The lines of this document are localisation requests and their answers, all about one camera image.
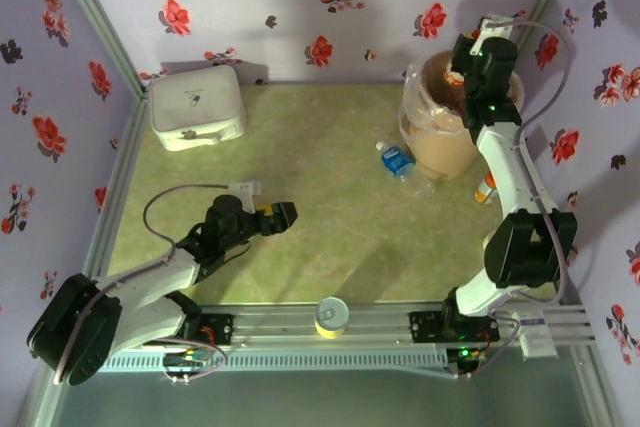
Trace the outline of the clear bottle orange-red label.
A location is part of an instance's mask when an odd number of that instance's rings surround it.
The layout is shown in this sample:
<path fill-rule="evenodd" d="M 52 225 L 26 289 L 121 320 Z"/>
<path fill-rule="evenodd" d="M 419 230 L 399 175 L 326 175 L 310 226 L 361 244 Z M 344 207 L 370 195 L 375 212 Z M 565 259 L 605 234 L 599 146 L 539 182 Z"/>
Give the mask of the clear bottle orange-red label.
<path fill-rule="evenodd" d="M 451 62 L 447 63 L 443 72 L 443 78 L 448 84 L 456 88 L 462 88 L 465 83 L 464 75 L 455 71 Z"/>

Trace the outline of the clear plastic bin liner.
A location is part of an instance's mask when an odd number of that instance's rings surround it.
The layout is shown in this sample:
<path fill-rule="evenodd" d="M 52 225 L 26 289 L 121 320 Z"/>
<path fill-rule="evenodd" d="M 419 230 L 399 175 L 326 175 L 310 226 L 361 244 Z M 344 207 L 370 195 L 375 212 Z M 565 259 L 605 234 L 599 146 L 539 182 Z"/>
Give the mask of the clear plastic bin liner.
<path fill-rule="evenodd" d="M 464 86 L 456 88 L 443 78 L 451 62 L 443 52 L 407 69 L 400 120 L 417 134 L 459 136 L 468 134 L 463 125 Z"/>

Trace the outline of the beige round waste bin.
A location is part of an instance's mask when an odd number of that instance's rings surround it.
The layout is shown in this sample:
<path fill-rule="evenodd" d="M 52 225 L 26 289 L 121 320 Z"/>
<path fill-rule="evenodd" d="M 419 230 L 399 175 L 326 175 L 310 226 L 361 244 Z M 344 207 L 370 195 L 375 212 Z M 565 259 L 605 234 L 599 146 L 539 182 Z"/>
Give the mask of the beige round waste bin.
<path fill-rule="evenodd" d="M 451 60 L 451 51 L 442 51 L 431 57 L 443 52 L 448 52 Z M 417 163 L 428 177 L 437 181 L 450 181 L 462 176 L 476 162 L 479 151 L 473 144 L 469 131 L 468 134 L 459 136 L 417 134 L 401 122 L 399 116 L 401 104 L 398 111 L 400 133 Z"/>

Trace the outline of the yellow tin can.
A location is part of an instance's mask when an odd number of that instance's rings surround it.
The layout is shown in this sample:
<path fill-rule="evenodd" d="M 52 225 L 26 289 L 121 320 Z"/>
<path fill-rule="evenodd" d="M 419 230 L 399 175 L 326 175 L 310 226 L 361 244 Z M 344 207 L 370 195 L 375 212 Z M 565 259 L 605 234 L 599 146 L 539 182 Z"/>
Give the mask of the yellow tin can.
<path fill-rule="evenodd" d="M 325 339 L 340 337 L 349 322 L 350 311 L 340 298 L 327 297 L 316 306 L 314 324 L 317 333 Z"/>

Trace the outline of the small bottle orange cap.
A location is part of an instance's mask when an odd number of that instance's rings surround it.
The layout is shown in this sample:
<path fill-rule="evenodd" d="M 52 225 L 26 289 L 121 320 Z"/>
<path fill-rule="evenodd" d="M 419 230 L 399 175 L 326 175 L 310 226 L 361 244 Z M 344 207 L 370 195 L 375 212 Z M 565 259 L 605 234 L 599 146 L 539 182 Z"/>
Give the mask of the small bottle orange cap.
<path fill-rule="evenodd" d="M 491 172 L 488 172 L 475 190 L 475 200 L 483 205 L 491 204 L 497 197 L 497 186 Z"/>

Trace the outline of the clear bottle blue label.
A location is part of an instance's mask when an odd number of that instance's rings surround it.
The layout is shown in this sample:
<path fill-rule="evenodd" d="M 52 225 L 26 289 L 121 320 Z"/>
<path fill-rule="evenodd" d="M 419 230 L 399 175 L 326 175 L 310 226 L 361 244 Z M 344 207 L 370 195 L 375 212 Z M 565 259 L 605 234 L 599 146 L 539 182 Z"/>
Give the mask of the clear bottle blue label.
<path fill-rule="evenodd" d="M 385 169 L 408 194 L 415 198 L 428 198 L 435 193 L 435 184 L 402 148 L 384 141 L 378 141 L 375 147 Z"/>

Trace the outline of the white zipped case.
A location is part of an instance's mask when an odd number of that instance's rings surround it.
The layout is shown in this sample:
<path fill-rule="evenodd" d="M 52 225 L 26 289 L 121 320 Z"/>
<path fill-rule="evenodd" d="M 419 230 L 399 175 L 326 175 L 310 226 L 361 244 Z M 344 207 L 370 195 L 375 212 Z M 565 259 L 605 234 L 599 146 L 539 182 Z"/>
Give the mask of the white zipped case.
<path fill-rule="evenodd" d="M 213 146 L 246 130 L 246 112 L 228 65 L 168 75 L 148 87 L 151 127 L 167 151 Z"/>

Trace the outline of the green circuit board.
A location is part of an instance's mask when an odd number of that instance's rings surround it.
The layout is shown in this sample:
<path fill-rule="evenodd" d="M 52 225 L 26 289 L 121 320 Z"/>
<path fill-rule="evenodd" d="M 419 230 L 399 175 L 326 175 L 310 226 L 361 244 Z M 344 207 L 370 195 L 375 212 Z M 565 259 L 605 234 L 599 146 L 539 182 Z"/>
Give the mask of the green circuit board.
<path fill-rule="evenodd" d="M 199 349 L 169 352 L 163 357 L 165 369 L 203 369 L 211 361 L 211 355 Z"/>

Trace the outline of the black controller box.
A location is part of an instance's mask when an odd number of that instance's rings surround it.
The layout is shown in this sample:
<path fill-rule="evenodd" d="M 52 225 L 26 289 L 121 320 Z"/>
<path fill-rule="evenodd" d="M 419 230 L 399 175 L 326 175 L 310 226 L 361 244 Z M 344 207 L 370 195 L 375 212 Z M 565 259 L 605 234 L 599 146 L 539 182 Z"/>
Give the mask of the black controller box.
<path fill-rule="evenodd" d="M 448 347 L 446 349 L 449 363 L 481 362 L 486 358 L 487 347 L 474 347 L 468 345 Z"/>

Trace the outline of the white paper tag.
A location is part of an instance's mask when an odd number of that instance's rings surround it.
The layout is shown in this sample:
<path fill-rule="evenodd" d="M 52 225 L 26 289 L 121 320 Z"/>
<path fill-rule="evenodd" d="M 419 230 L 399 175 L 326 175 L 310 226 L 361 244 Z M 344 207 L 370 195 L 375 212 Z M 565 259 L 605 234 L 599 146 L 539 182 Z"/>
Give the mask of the white paper tag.
<path fill-rule="evenodd" d="M 525 361 L 557 358 L 557 349 L 542 311 L 517 312 L 518 340 Z"/>

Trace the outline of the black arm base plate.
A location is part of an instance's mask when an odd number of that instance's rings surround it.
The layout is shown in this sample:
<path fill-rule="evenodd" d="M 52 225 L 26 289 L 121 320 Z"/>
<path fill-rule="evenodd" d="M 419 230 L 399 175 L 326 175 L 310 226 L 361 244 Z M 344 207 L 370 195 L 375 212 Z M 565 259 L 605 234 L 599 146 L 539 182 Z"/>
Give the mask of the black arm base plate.
<path fill-rule="evenodd" d="M 494 343 L 500 340 L 497 322 L 490 317 L 447 317 L 442 311 L 408 314 L 413 343 Z"/>
<path fill-rule="evenodd" d="M 230 346 L 234 332 L 231 314 L 199 314 L 187 318 L 176 336 L 208 345 Z"/>

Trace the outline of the aluminium side rail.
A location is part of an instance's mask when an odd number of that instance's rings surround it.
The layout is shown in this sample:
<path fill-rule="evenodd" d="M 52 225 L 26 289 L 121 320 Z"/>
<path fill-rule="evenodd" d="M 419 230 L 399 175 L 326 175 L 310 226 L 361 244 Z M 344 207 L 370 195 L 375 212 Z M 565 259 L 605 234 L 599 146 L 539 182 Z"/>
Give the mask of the aluminium side rail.
<path fill-rule="evenodd" d="M 109 268 L 136 159 L 148 122 L 148 96 L 137 99 L 118 148 L 114 169 L 82 273 L 92 278 Z"/>

